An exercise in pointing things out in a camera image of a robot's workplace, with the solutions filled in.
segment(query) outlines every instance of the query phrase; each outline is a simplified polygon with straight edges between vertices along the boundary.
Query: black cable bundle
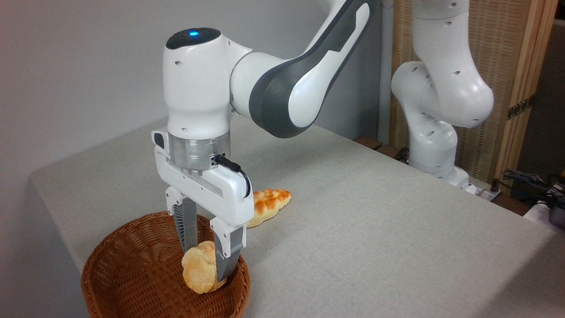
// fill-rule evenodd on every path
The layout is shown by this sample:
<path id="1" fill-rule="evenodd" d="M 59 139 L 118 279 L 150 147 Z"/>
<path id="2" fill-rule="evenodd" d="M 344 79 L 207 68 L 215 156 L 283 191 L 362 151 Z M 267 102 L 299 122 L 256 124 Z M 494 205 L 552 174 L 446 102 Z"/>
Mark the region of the black cable bundle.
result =
<path id="1" fill-rule="evenodd" d="M 551 209 L 549 212 L 549 222 L 551 222 L 555 226 L 559 226 L 562 229 L 565 229 L 564 185 L 559 183 L 548 184 L 536 174 L 523 173 L 514 170 L 505 170 L 502 175 L 502 179 L 504 180 L 513 180 L 514 186 L 509 186 L 499 179 L 495 179 L 495 183 L 501 184 L 523 196 L 526 196 L 526 200 L 537 201 L 537 203 L 535 204 L 547 205 L 547 207 Z"/>

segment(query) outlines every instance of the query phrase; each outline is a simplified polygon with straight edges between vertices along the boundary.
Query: bread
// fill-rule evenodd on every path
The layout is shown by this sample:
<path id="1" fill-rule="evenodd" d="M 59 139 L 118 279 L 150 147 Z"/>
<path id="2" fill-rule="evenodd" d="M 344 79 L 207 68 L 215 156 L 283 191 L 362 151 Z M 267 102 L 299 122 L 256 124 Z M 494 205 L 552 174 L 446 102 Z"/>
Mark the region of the bread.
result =
<path id="1" fill-rule="evenodd" d="M 209 240 L 186 251 L 182 257 L 182 267 L 186 285 L 199 294 L 215 291 L 227 280 L 218 282 L 215 245 Z"/>
<path id="2" fill-rule="evenodd" d="M 265 189 L 253 192 L 255 215 L 247 223 L 247 227 L 258 226 L 263 221 L 275 216 L 292 199 L 292 194 L 283 189 Z"/>

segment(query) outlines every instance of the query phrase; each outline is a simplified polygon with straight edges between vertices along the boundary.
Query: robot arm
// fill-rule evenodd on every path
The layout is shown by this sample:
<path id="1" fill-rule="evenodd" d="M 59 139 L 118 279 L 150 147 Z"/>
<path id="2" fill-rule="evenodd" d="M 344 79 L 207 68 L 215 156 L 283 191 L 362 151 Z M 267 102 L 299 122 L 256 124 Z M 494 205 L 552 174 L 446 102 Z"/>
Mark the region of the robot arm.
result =
<path id="1" fill-rule="evenodd" d="M 294 137 L 312 125 L 373 12 L 369 0 L 322 4 L 329 15 L 300 56 L 252 52 L 233 70 L 233 107 L 276 137 Z"/>
<path id="2" fill-rule="evenodd" d="M 471 57 L 468 12 L 468 0 L 413 1 L 413 46 L 421 62 L 398 68 L 392 92 L 410 130 L 410 165 L 474 192 L 467 173 L 454 166 L 457 134 L 451 125 L 480 125 L 494 98 Z"/>
<path id="3" fill-rule="evenodd" d="M 152 132 L 159 176 L 170 187 L 183 250 L 197 244 L 196 204 L 215 218 L 218 281 L 228 277 L 246 246 L 254 215 L 249 180 L 230 155 L 230 104 L 277 137 L 306 130 L 369 23 L 375 0 L 321 0 L 329 15 L 304 53 L 280 59 L 252 52 L 220 31 L 174 34 L 163 57 L 167 128 Z"/>

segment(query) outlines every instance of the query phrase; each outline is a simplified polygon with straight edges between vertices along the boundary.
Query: brown woven basket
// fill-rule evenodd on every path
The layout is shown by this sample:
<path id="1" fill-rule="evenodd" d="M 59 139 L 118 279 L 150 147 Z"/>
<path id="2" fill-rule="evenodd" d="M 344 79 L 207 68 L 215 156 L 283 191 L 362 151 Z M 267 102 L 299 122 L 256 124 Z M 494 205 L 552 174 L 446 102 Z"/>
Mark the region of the brown woven basket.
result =
<path id="1" fill-rule="evenodd" d="M 198 216 L 198 242 L 214 240 Z M 183 253 L 167 212 L 145 215 L 108 235 L 82 270 L 82 293 L 92 317 L 241 317 L 249 301 L 249 270 L 240 256 L 227 283 L 199 295 L 182 278 Z"/>

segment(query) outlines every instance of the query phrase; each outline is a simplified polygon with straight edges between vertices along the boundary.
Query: gray tabletop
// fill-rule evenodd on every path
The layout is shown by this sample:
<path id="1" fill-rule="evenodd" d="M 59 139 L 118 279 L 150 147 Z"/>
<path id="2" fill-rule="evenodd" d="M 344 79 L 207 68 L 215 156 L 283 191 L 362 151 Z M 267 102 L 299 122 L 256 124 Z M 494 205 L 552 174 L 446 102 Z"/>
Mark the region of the gray tabletop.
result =
<path id="1" fill-rule="evenodd" d="M 78 270 L 165 209 L 150 141 L 164 125 L 32 174 Z M 246 317 L 565 315 L 564 236 L 320 127 L 277 139 L 235 115 L 231 135 L 254 190 L 293 194 L 247 231 Z"/>

